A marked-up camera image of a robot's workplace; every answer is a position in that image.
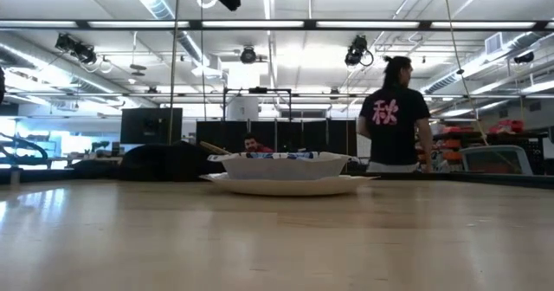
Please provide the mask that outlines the blue patterned white plate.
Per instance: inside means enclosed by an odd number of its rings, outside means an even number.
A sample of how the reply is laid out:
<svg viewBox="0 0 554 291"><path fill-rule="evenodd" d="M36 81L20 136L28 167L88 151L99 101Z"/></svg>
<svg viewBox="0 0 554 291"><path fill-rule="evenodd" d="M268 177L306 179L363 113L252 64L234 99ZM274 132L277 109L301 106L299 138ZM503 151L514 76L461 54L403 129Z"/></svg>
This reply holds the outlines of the blue patterned white plate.
<svg viewBox="0 0 554 291"><path fill-rule="evenodd" d="M352 193L367 185L374 177L340 175L315 180L232 179L227 173L202 175L219 188L238 194L311 197Z"/></svg>

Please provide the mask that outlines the black aluminium frame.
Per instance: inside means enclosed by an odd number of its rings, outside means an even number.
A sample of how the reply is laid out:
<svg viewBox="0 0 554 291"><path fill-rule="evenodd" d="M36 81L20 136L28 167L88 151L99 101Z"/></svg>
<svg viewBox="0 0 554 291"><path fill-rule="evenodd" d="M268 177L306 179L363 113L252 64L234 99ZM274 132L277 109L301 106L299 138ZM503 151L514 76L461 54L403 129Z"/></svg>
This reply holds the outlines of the black aluminium frame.
<svg viewBox="0 0 554 291"><path fill-rule="evenodd" d="M2 38L2 33L23 30L61 30L61 31L425 31L425 32L481 32L481 31L515 31L520 33L554 31L550 21L397 21L397 20L190 20L183 23L172 20L149 21L47 21L47 20L7 20L0 19L0 43L8 40ZM0 170L0 184L10 182L34 183L76 179L72 170L22 170L12 165L9 170ZM554 176L545 175L508 175L508 174L377 174L385 176L385 180L447 180L474 182L485 184L501 184L554 189Z"/></svg>

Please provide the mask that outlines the black cloth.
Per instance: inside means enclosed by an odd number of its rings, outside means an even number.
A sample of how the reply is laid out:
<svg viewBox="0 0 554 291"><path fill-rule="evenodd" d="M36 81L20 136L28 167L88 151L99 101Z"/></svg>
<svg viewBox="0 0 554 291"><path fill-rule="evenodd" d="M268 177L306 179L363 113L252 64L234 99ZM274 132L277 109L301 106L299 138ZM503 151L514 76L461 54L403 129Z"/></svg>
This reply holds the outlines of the black cloth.
<svg viewBox="0 0 554 291"><path fill-rule="evenodd" d="M172 145L141 145L127 152L119 164L87 159L72 165L76 178L109 178L136 182L197 182L201 176L224 172L208 161L202 147L178 141Z"/></svg>

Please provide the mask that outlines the blue patterned white bowl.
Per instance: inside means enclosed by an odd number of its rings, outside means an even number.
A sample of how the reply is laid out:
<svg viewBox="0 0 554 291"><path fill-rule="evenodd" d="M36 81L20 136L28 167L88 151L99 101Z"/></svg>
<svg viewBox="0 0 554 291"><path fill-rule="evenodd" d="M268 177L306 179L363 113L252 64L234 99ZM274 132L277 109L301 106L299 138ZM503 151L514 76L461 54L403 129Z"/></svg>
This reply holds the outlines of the blue patterned white bowl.
<svg viewBox="0 0 554 291"><path fill-rule="evenodd" d="M210 155L221 163L231 179L317 180L337 177L351 156L331 152L241 152Z"/></svg>

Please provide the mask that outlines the wooden spoon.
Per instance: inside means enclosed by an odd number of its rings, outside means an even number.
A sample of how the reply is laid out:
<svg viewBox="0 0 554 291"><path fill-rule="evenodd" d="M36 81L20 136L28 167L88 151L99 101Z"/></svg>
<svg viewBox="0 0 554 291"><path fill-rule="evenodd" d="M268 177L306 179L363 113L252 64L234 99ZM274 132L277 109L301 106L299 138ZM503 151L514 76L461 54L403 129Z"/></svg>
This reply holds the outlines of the wooden spoon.
<svg viewBox="0 0 554 291"><path fill-rule="evenodd" d="M218 147L216 145L212 145L208 142L205 142L205 141L201 141L200 142L200 146L213 152L214 154L219 154L219 155L229 155L230 152L226 151L225 149L221 148L221 147Z"/></svg>

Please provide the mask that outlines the black partition panels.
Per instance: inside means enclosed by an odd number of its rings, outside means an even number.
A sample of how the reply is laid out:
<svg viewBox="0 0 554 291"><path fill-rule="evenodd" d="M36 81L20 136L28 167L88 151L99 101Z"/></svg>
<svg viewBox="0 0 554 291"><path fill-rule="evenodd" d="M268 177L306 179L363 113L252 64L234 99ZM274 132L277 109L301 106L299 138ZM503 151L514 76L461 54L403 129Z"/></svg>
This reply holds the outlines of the black partition panels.
<svg viewBox="0 0 554 291"><path fill-rule="evenodd" d="M228 152L243 152L244 137L254 135L275 152L332 152L358 155L355 120L198 121L196 140Z"/></svg>

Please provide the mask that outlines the shelf with orange bins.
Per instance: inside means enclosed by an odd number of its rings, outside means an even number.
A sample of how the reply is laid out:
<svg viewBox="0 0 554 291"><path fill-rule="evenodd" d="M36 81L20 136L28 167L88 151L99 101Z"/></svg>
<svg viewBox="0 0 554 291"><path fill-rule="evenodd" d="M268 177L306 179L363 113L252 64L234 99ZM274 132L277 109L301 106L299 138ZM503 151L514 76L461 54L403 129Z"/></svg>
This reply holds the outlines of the shelf with orange bins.
<svg viewBox="0 0 554 291"><path fill-rule="evenodd" d="M526 130L523 120L501 120L485 131L485 135L470 126L445 126L434 136L436 148L442 157L462 161L463 149L482 146L518 146L522 148L535 175L554 175L554 153L547 156L552 145L551 132L545 128Z"/></svg>

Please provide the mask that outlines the grey mesh office chair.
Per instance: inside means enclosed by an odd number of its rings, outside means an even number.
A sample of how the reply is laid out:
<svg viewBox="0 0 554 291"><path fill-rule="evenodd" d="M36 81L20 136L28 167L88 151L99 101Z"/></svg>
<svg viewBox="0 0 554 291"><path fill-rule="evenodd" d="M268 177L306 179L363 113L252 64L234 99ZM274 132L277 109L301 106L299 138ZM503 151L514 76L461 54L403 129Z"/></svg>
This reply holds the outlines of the grey mesh office chair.
<svg viewBox="0 0 554 291"><path fill-rule="evenodd" d="M484 145L460 150L465 171L532 175L525 150L516 145Z"/></svg>

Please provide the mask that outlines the white air vent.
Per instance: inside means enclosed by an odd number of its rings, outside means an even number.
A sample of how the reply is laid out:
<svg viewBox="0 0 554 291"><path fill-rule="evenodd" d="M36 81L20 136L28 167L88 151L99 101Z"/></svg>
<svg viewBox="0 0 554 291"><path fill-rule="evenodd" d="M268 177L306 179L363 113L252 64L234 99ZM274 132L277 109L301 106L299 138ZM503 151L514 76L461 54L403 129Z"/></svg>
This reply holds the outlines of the white air vent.
<svg viewBox="0 0 554 291"><path fill-rule="evenodd" d="M487 55L506 54L512 50L513 39L518 33L497 32L485 40L485 53Z"/></svg>

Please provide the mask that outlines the white cylinder tank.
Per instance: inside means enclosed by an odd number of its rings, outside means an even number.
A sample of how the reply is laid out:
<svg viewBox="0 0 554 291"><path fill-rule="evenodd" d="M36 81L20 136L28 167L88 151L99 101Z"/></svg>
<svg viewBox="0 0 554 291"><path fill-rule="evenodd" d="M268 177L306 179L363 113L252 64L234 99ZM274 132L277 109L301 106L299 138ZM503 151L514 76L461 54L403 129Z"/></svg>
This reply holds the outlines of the white cylinder tank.
<svg viewBox="0 0 554 291"><path fill-rule="evenodd" d="M248 121L259 119L259 99L257 97L236 96L226 104L226 119Z"/></svg>

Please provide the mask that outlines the black computer monitor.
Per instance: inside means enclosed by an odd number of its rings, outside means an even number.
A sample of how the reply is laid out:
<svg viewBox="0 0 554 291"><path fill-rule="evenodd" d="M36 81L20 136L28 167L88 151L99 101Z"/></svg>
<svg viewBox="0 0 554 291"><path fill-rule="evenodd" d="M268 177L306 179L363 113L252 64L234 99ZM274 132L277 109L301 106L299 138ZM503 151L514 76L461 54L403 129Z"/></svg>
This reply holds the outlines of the black computer monitor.
<svg viewBox="0 0 554 291"><path fill-rule="evenodd" d="M131 145L168 144L182 137L181 108L123 109L120 143Z"/></svg>

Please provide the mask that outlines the person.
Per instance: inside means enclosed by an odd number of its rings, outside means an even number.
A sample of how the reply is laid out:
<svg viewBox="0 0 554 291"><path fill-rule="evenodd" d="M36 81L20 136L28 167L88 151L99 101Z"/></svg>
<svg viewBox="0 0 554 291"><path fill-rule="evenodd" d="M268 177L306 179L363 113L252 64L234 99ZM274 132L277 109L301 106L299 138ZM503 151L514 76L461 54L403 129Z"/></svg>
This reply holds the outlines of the person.
<svg viewBox="0 0 554 291"><path fill-rule="evenodd" d="M256 137L249 133L244 137L245 152L273 152L271 148L264 146Z"/></svg>
<svg viewBox="0 0 554 291"><path fill-rule="evenodd" d="M415 172L423 149L426 172L432 171L433 135L430 112L422 94L409 88L411 60L386 56L383 85L364 99L358 134L370 140L368 172Z"/></svg>

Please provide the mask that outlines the black stand frame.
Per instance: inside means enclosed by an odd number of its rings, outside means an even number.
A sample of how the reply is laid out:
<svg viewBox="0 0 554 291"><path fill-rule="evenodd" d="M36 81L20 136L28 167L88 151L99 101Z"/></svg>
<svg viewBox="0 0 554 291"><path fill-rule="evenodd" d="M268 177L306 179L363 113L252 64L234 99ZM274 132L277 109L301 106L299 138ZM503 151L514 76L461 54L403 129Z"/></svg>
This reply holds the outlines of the black stand frame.
<svg viewBox="0 0 554 291"><path fill-rule="evenodd" d="M274 100L273 108L279 111L277 101L283 99L288 104L288 114L292 112L293 93L290 88L267 88L267 87L251 87L251 88L224 88L222 92L222 121L226 121L226 104L229 99L236 96L257 97L259 99L259 118L261 109L260 100L262 98L270 98Z"/></svg>

